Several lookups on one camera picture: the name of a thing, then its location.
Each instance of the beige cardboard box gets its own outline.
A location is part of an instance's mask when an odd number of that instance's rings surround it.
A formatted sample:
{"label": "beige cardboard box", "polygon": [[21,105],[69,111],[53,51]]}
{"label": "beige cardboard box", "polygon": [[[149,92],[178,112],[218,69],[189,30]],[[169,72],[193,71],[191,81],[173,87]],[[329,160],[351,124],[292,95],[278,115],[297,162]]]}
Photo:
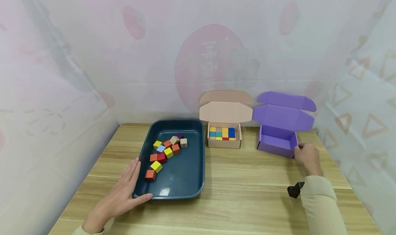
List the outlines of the beige cardboard box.
{"label": "beige cardboard box", "polygon": [[[208,124],[208,146],[240,148],[242,133],[240,123],[252,120],[252,98],[242,91],[208,91],[200,99],[205,104],[199,109],[199,118]],[[235,128],[236,141],[209,139],[209,128]]]}

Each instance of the yellow cube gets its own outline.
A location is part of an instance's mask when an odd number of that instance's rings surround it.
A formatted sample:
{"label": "yellow cube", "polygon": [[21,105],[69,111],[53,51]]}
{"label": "yellow cube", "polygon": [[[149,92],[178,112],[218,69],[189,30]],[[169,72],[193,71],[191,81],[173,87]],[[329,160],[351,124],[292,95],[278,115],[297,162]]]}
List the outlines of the yellow cube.
{"label": "yellow cube", "polygon": [[161,141],[156,141],[156,142],[153,144],[154,149],[157,149],[159,146],[161,146],[161,144],[162,144]]}
{"label": "yellow cube", "polygon": [[152,168],[156,173],[158,173],[158,172],[160,172],[160,170],[162,170],[162,165],[161,165],[160,162],[154,161],[154,163],[151,164],[151,168]]}
{"label": "yellow cube", "polygon": [[164,153],[165,153],[165,155],[166,155],[166,157],[169,159],[169,158],[171,158],[174,154],[173,154],[173,151],[172,151],[172,149],[170,148],[170,147],[168,147],[167,149],[165,149],[164,150]]}

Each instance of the beige sleeve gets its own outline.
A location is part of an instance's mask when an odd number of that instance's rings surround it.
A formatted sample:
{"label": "beige sleeve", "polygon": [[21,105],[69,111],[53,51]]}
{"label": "beige sleeve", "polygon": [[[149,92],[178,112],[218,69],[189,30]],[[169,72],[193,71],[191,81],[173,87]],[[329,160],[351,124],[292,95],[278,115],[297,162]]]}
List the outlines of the beige sleeve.
{"label": "beige sleeve", "polygon": [[104,235],[104,233],[105,233],[105,230],[103,230],[100,233],[95,233],[95,234],[87,233],[86,231],[83,230],[83,227],[80,226],[73,232],[72,235]]}
{"label": "beige sleeve", "polygon": [[337,207],[337,197],[329,180],[308,176],[301,189],[302,206],[312,235],[346,235],[347,230]]}

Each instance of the blue cube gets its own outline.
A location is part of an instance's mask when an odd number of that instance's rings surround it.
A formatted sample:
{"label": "blue cube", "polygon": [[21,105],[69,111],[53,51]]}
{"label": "blue cube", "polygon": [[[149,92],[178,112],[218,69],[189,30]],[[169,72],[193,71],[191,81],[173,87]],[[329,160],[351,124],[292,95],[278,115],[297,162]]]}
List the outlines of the blue cube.
{"label": "blue cube", "polygon": [[162,153],[164,150],[165,150],[165,146],[162,145],[157,148],[157,151],[160,153]]}
{"label": "blue cube", "polygon": [[235,138],[235,129],[234,128],[228,128],[228,137]]}

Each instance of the box lid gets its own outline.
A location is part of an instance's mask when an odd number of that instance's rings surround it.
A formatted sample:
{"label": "box lid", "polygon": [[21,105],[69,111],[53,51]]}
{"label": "box lid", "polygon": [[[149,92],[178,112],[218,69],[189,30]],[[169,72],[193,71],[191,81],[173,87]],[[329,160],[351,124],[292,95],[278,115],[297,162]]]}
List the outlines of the box lid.
{"label": "box lid", "polygon": [[309,131],[315,119],[302,110],[266,104],[254,108],[253,120],[261,125],[289,131]]}
{"label": "box lid", "polygon": [[208,91],[202,95],[199,118],[212,123],[243,123],[252,120],[252,98],[243,91]]}
{"label": "box lid", "polygon": [[263,92],[257,98],[257,102],[289,107],[298,110],[316,111],[315,102],[305,96],[291,95],[282,92]]}
{"label": "box lid", "polygon": [[201,99],[200,104],[208,102],[239,102],[243,104],[252,104],[253,100],[249,94],[243,91],[207,91]]}

